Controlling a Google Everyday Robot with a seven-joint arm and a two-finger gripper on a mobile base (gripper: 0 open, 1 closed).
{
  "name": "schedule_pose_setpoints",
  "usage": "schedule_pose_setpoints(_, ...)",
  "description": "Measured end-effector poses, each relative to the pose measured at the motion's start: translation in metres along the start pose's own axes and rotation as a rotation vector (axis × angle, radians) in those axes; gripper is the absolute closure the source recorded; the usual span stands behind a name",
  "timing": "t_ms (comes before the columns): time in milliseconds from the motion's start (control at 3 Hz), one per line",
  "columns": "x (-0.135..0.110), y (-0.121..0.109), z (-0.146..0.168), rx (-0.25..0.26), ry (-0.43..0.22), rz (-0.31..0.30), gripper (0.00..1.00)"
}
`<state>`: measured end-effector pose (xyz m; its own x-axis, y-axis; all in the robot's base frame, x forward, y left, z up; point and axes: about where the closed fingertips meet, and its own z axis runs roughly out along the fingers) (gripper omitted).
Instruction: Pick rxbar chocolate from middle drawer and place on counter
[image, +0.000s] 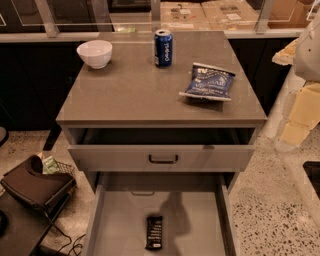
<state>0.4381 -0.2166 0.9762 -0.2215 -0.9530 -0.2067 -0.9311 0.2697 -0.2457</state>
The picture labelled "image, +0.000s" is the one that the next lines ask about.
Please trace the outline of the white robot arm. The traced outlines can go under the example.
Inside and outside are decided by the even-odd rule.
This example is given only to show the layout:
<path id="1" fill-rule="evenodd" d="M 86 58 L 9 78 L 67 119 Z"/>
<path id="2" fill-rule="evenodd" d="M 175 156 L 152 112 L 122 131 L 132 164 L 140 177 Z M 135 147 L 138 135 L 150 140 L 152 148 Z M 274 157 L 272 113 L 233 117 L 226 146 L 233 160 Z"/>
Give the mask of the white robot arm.
<path id="1" fill-rule="evenodd" d="M 305 81 L 296 93 L 279 138 L 280 147 L 292 150 L 320 123 L 320 13 L 297 39 L 277 52 L 272 61 L 291 65 L 295 75 Z"/>

